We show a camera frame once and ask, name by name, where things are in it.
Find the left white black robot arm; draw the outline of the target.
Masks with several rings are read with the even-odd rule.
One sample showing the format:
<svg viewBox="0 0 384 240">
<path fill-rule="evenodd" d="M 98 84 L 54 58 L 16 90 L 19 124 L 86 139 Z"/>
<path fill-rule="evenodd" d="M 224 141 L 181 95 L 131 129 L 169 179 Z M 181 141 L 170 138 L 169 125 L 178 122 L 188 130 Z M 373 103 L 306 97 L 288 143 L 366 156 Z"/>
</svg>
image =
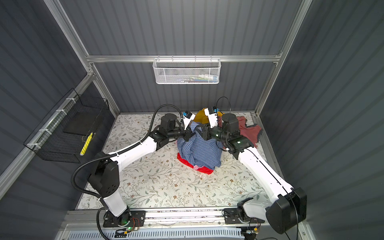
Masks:
<svg viewBox="0 0 384 240">
<path fill-rule="evenodd" d="M 188 141 L 192 133 L 190 122 L 195 114 L 185 112 L 177 128 L 177 116 L 165 114 L 161 117 L 160 125 L 149 132 L 148 137 L 120 151 L 108 154 L 105 160 L 100 160 L 88 178 L 88 182 L 99 196 L 103 207 L 115 218 L 129 217 L 129 207 L 125 204 L 118 188 L 120 173 L 133 162 L 154 153 L 170 142 L 170 139 L 182 138 Z"/>
</svg>

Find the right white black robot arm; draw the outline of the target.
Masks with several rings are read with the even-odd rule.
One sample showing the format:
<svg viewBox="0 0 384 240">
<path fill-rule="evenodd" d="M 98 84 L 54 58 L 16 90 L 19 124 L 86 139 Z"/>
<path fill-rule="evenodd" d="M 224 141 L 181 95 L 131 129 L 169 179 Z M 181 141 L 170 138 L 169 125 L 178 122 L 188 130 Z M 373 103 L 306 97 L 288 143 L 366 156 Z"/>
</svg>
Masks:
<svg viewBox="0 0 384 240">
<path fill-rule="evenodd" d="M 282 179 L 261 157 L 255 145 L 241 135 L 236 115 L 218 116 L 206 109 L 209 123 L 202 125 L 199 134 L 204 140 L 215 140 L 239 160 L 256 178 L 266 192 L 269 201 L 247 198 L 238 203 L 238 217 L 250 222 L 260 219 L 269 223 L 278 234 L 284 234 L 307 217 L 307 194 L 301 188 L 293 188 Z"/>
</svg>

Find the yellow printed t-shirt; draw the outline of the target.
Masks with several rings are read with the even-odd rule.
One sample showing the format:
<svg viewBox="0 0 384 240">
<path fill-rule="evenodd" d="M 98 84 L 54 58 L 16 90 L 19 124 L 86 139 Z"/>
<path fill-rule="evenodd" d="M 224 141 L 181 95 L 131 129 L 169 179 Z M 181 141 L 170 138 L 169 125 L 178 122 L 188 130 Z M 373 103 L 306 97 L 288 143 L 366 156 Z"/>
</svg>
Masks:
<svg viewBox="0 0 384 240">
<path fill-rule="evenodd" d="M 221 121 L 221 119 L 220 119 L 220 117 L 222 116 L 223 114 L 220 112 L 220 111 L 218 111 L 218 125 L 219 125 L 219 123 L 221 123 L 222 121 Z M 196 116 L 195 116 L 195 119 L 193 120 L 195 123 L 199 123 L 199 124 L 202 124 L 202 125 L 204 125 L 204 124 L 209 124 L 209 119 L 208 119 L 208 117 L 205 115 L 205 113 L 204 113 L 204 109 L 202 109 L 202 110 L 200 110 L 197 114 L 196 114 Z"/>
</svg>

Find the blue checkered shirt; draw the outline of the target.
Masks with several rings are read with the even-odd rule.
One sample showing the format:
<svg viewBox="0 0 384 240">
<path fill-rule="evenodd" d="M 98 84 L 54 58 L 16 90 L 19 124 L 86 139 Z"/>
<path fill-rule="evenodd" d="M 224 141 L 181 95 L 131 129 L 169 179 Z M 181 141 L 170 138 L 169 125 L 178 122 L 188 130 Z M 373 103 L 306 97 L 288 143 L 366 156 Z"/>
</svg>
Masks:
<svg viewBox="0 0 384 240">
<path fill-rule="evenodd" d="M 183 138 L 177 140 L 177 147 L 182 159 L 193 167 L 206 167 L 210 170 L 219 168 L 222 164 L 223 144 L 215 139 L 204 140 L 199 134 L 202 128 L 199 123 L 191 122 L 190 127 L 194 135 L 185 141 Z"/>
</svg>

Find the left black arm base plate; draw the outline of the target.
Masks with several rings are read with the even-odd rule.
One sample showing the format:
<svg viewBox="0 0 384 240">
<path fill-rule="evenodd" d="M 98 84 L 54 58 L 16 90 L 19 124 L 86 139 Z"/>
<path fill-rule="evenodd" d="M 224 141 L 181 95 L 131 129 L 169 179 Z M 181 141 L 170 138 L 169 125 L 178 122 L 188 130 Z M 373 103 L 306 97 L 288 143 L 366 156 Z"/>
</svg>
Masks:
<svg viewBox="0 0 384 240">
<path fill-rule="evenodd" d="M 104 228 L 138 228 L 144 225 L 146 219 L 146 211 L 129 211 L 126 210 L 119 217 L 114 216 L 107 211 L 103 217 Z"/>
</svg>

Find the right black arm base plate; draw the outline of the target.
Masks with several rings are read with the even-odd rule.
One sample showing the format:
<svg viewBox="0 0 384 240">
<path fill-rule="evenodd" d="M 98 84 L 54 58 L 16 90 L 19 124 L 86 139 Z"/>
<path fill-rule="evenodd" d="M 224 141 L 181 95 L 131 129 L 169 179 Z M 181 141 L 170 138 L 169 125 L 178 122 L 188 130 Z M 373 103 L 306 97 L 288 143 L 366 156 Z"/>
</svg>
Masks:
<svg viewBox="0 0 384 240">
<path fill-rule="evenodd" d="M 240 211 L 235 208 L 223 209 L 222 215 L 225 219 L 225 224 L 227 225 L 235 225 L 235 224 L 258 225 L 266 222 L 265 220 L 261 220 L 258 218 L 250 218 L 243 211 Z"/>
</svg>

